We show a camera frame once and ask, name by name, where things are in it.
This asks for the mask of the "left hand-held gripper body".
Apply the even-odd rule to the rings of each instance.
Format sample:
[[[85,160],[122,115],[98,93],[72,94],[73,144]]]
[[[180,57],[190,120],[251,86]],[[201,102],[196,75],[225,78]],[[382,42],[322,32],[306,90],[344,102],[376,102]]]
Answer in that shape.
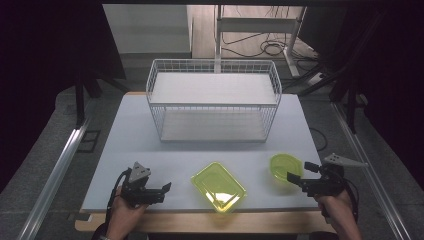
[[[165,194],[161,189],[149,189],[146,184],[149,180],[151,171],[145,168],[140,163],[135,162],[130,173],[126,175],[123,185],[121,187],[121,197],[127,201],[132,207],[139,205],[152,205],[152,200],[155,197],[164,196]]]

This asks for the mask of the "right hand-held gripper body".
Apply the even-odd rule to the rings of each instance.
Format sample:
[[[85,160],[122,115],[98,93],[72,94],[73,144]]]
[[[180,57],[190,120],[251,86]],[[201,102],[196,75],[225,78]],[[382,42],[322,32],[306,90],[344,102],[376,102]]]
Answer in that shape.
[[[309,197],[314,195],[335,196],[344,189],[347,180],[344,178],[345,167],[367,167],[367,163],[361,163],[335,153],[324,158],[324,163],[318,172],[319,179],[302,179],[301,189]]]

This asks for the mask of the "yellow-green round plastic bowl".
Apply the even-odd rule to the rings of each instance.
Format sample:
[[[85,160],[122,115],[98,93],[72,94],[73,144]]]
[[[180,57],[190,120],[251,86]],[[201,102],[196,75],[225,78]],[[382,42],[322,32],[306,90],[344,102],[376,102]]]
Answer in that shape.
[[[303,175],[303,162],[290,154],[275,154],[270,158],[270,172],[275,179],[286,182],[288,173]]]

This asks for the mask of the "yellow-green rectangular plastic tray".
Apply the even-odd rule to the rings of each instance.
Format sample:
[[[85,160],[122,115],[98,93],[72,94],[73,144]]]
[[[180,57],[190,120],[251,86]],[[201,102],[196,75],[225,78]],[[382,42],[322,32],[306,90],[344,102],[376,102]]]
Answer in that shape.
[[[246,189],[219,162],[193,175],[191,183],[217,213],[230,213],[247,196]]]

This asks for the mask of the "white wire shelf rack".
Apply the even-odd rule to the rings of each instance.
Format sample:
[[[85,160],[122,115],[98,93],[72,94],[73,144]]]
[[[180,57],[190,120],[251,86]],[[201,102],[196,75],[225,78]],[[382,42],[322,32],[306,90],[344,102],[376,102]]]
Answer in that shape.
[[[281,94],[271,60],[156,59],[146,83],[163,142],[264,142]]]

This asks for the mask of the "person's right hand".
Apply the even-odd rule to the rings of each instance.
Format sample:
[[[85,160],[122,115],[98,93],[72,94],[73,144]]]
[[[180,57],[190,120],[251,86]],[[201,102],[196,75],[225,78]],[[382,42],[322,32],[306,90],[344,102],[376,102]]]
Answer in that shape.
[[[337,196],[315,195],[314,199],[321,210],[326,210],[331,224],[350,225],[355,222],[353,205],[346,191]]]

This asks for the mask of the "person's left hand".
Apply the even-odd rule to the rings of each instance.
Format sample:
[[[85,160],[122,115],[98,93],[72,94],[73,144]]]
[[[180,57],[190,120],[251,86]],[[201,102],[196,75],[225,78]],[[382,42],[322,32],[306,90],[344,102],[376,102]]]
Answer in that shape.
[[[110,240],[124,240],[141,220],[147,205],[132,208],[120,196],[114,198],[112,215],[108,224],[106,237]]]

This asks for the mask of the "wooden table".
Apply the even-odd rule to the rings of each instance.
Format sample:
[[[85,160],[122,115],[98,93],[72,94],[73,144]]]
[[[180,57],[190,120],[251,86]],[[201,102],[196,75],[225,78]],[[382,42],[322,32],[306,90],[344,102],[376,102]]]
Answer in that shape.
[[[278,182],[269,162],[277,153],[318,162],[300,101],[283,95],[271,132],[264,143],[163,143],[159,140],[142,93],[122,98],[117,115],[81,207],[87,220],[79,231],[95,230],[118,175],[140,162],[152,171],[149,184],[172,185],[163,203],[143,216],[137,229],[145,233],[294,234],[328,231],[313,199],[292,185]],[[212,162],[222,164],[246,189],[231,213],[217,213],[191,183],[193,175]]]

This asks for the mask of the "black stand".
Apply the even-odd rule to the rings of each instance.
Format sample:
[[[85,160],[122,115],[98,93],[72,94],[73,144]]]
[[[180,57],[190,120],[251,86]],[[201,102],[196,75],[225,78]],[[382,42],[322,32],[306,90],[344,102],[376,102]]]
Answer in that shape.
[[[85,113],[84,91],[87,91],[91,98],[99,98],[102,94],[98,79],[101,79],[109,85],[115,87],[123,93],[129,92],[129,88],[119,83],[116,78],[101,73],[98,70],[83,70],[79,68],[74,77],[75,101],[76,101],[76,129],[80,129],[87,119]]]
[[[379,22],[380,13],[373,12],[354,34],[353,39],[356,43],[352,45],[349,58],[343,61],[343,65],[336,71],[329,72],[318,83],[313,84],[312,86],[297,93],[299,97],[304,97],[334,82],[335,85],[329,93],[329,100],[331,102],[339,102],[344,96],[347,96],[345,121],[353,134],[356,133],[355,109],[356,95],[358,91],[358,79],[354,76],[354,72],[358,67],[359,59],[365,52],[376,27],[379,25]]]

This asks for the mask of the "white power strip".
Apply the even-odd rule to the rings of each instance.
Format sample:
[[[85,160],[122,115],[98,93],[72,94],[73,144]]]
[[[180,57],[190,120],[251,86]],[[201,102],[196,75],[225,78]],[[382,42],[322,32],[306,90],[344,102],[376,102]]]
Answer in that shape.
[[[320,82],[323,78],[325,77],[325,75],[321,72],[317,73],[316,75],[314,75],[308,82],[307,84],[312,86],[315,85],[316,83]]]

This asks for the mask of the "white cabinet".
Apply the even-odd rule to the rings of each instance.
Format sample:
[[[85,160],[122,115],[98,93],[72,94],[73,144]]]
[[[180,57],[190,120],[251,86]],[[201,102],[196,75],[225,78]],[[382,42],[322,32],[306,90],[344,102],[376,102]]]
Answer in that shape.
[[[192,14],[187,5],[104,4],[120,54],[192,53]]]

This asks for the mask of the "aluminium rail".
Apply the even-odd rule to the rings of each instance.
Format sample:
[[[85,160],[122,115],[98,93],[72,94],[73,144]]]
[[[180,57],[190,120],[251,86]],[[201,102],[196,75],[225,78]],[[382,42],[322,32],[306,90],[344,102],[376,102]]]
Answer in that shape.
[[[365,167],[363,167],[364,175],[368,180],[375,198],[382,208],[384,216],[396,239],[412,240],[411,235],[409,234],[397,207],[395,206],[393,200],[379,179],[367,153],[363,148],[363,145],[361,144],[357,135],[351,131],[347,122],[345,121],[345,113],[343,112],[342,107],[338,103],[331,103],[331,107],[336,114],[338,122],[344,134],[346,135],[346,138],[356,156],[356,159],[360,163],[365,164]]]
[[[71,132],[50,176],[48,177],[16,240],[35,240],[35,237],[70,166],[73,156],[77,151],[83,134],[86,132],[91,120],[91,117],[87,117],[80,129],[74,128]]]

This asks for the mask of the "black square floor frame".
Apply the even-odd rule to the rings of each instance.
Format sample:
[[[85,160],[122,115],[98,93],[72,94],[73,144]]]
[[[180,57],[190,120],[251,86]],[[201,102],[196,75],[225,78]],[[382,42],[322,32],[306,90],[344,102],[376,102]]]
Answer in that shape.
[[[87,130],[78,145],[77,152],[78,153],[93,153],[99,137],[100,137],[100,130]]]

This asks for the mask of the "white desk frame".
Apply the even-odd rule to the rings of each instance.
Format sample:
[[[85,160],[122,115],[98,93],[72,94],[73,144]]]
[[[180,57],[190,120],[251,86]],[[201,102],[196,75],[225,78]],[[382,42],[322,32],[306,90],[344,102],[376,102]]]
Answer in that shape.
[[[215,56],[216,60],[221,59],[222,55],[222,34],[231,33],[280,33],[289,34],[290,38],[283,47],[284,59],[293,77],[299,77],[299,71],[293,60],[293,48],[300,30],[302,20],[306,11],[301,7],[294,18],[278,17],[225,17],[223,15],[224,5],[217,5],[215,19]]]

